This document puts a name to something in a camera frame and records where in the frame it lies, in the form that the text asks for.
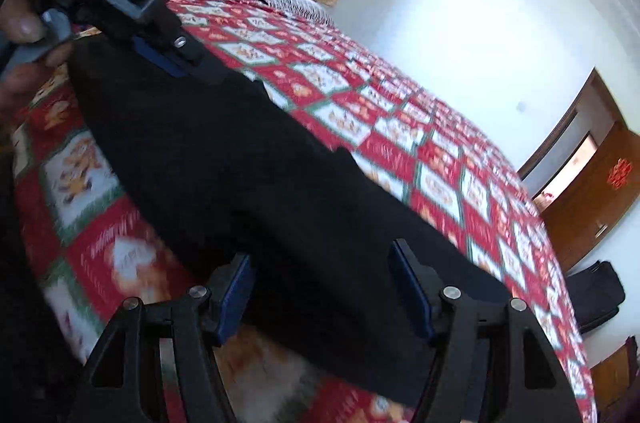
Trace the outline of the black pants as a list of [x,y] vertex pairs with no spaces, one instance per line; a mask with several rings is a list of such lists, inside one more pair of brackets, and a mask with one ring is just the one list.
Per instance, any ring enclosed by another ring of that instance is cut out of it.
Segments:
[[174,78],[102,35],[80,40],[67,67],[102,154],[176,260],[203,281],[248,255],[255,285],[245,322],[320,370],[398,403],[418,400],[431,355],[390,276],[397,239],[446,284],[508,299],[262,83],[224,65],[212,84]]

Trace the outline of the red checkered bed quilt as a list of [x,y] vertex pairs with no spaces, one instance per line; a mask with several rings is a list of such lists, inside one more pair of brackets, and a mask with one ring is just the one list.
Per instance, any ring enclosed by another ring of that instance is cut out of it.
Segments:
[[[457,111],[337,29],[255,0],[172,0],[186,26],[376,190],[419,215],[533,308],[576,397],[597,420],[584,345],[544,223],[498,148]],[[77,47],[17,120],[16,202],[27,258],[73,363],[117,304],[165,301],[189,274],[145,221],[82,115],[76,88],[104,56]]]

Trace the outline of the black folding chair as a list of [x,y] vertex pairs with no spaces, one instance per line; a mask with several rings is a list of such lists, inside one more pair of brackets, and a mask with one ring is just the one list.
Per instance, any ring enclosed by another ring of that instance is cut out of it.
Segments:
[[565,279],[580,334],[604,325],[620,312],[626,293],[609,261],[596,261]]

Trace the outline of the brown wooden door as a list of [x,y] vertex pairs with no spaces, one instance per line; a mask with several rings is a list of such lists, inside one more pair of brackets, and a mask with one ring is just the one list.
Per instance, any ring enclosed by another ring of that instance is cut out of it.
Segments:
[[597,247],[639,197],[639,136],[616,122],[541,218],[566,273]]

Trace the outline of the wooden dresser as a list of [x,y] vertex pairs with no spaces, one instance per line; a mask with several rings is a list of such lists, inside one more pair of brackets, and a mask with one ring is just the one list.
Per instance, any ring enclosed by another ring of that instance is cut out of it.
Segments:
[[599,422],[639,421],[639,347],[634,336],[595,365],[591,376]]

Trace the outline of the grey striped pillow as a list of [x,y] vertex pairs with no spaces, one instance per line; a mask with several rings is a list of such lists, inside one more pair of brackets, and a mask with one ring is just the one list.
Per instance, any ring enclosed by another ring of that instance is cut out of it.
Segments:
[[334,21],[326,9],[314,0],[258,0],[288,16],[305,19],[315,24],[333,27]]

